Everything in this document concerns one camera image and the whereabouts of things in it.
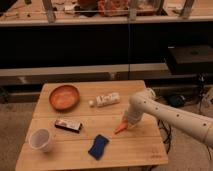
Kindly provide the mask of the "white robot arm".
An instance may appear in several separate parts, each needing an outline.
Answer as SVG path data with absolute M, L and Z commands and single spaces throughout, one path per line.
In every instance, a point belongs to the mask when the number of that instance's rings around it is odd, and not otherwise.
M 128 123 L 135 125 L 144 113 L 169 123 L 213 149 L 213 118 L 161 104 L 156 101 L 155 92 L 151 88 L 130 96 L 124 118 Z

